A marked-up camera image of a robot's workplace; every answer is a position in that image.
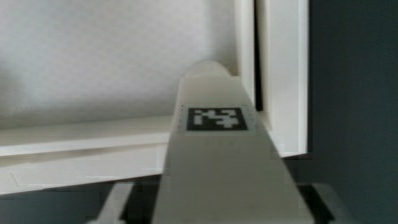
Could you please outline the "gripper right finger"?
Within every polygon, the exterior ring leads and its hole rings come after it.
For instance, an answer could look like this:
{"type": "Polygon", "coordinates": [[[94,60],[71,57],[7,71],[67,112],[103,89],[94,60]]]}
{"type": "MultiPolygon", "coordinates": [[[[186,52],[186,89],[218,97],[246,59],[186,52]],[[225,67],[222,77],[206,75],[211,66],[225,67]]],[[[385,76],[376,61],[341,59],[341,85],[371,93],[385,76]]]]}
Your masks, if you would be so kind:
{"type": "Polygon", "coordinates": [[[332,187],[319,183],[300,183],[296,187],[314,224],[348,224],[350,213],[332,187]]]}

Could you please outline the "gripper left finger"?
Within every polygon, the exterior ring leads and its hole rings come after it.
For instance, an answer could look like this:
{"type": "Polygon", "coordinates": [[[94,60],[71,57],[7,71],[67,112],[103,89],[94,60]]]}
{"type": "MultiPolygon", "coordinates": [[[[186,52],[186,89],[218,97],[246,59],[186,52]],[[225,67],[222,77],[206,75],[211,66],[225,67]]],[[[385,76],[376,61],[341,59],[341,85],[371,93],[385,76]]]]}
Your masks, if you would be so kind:
{"type": "Polygon", "coordinates": [[[129,224],[127,213],[135,206],[138,184],[117,182],[111,186],[95,218],[85,224],[129,224]]]}

